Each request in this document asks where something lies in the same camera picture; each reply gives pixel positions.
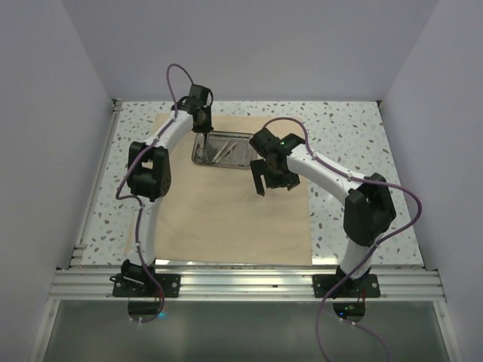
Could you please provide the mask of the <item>beige surgical wrap cloth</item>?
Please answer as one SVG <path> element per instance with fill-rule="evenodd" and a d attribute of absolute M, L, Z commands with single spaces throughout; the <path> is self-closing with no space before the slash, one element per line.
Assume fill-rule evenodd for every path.
<path fill-rule="evenodd" d="M 171 187 L 164 198 L 143 199 L 137 237 L 127 258 L 266 265 L 311 265 L 309 193 L 305 179 L 292 190 L 256 193 L 249 170 L 196 166 L 192 117 L 158 116 L 156 143 L 168 150 Z"/>

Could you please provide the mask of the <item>steel surgical scissors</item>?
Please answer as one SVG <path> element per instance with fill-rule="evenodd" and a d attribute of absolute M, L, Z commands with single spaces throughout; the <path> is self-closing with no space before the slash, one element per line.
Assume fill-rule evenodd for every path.
<path fill-rule="evenodd" d="M 192 160 L 196 164 L 204 164 L 208 161 L 210 155 L 210 147 L 208 144 L 207 149 L 203 149 L 203 136 L 195 138 L 192 150 Z"/>

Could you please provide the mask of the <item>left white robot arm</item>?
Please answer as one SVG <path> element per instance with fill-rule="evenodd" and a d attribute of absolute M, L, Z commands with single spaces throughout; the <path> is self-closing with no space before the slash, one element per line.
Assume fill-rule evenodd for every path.
<path fill-rule="evenodd" d="M 139 204 L 134 227 L 134 252 L 122 264 L 122 278 L 140 296 L 162 295 L 162 286 L 155 276 L 155 223 L 163 197 L 171 187 L 170 154 L 190 132 L 210 133 L 211 89 L 192 84 L 189 93 L 171 107 L 167 121 L 143 142 L 133 142 L 128 150 L 128 171 L 115 194 L 129 188 L 127 198 Z"/>

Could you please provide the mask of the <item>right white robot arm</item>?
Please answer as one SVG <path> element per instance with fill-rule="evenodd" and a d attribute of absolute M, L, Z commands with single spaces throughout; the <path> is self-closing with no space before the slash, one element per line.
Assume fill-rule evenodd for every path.
<path fill-rule="evenodd" d="M 266 188 L 291 190 L 304 177 L 342 204 L 343 230 L 349 240 L 337 266 L 336 286 L 345 296 L 355 295 L 370 268 L 371 247 L 396 217 L 386 179 L 378 173 L 351 175 L 339 164 L 317 159 L 306 141 L 293 133 L 280 139 L 264 127 L 252 136 L 250 145 L 260 156 L 250 163 L 258 195 L 264 196 Z"/>

